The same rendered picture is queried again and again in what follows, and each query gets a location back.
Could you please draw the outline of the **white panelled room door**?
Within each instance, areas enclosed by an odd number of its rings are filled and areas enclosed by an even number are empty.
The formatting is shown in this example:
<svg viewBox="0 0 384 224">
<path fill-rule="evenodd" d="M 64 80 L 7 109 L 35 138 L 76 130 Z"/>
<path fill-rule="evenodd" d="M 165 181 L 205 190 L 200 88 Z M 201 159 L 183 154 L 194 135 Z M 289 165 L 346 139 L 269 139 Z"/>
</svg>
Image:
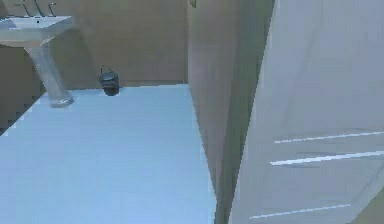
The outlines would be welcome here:
<svg viewBox="0 0 384 224">
<path fill-rule="evenodd" d="M 384 0 L 276 0 L 229 224 L 352 224 L 384 188 Z"/>
</svg>

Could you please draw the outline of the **black sink faucet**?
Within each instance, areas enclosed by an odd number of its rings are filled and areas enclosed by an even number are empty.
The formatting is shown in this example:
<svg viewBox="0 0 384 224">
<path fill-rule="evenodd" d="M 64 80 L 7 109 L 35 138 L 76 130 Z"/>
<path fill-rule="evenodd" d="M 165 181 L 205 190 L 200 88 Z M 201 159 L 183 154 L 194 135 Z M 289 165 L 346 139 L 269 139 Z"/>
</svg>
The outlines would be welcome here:
<svg viewBox="0 0 384 224">
<path fill-rule="evenodd" d="M 42 5 L 39 3 L 39 0 L 32 0 L 31 4 L 34 6 L 34 11 L 31 11 L 29 8 L 30 3 L 28 0 L 22 0 L 14 3 L 15 7 L 21 7 L 24 10 L 24 17 L 55 17 L 56 14 L 53 11 L 53 6 L 56 6 L 56 2 L 47 3 L 47 11 L 44 10 Z"/>
</svg>

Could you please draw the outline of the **white pedestal sink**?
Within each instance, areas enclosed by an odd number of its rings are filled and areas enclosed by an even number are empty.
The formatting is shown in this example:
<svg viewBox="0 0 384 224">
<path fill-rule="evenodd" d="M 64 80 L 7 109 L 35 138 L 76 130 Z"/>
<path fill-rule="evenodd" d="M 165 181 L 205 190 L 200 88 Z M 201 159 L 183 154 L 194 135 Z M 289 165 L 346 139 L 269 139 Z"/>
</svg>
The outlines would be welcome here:
<svg viewBox="0 0 384 224">
<path fill-rule="evenodd" d="M 56 37 L 73 27 L 71 16 L 11 17 L 0 20 L 0 45 L 26 50 L 53 108 L 64 108 L 74 102 L 63 83 L 50 48 L 50 43 Z"/>
</svg>

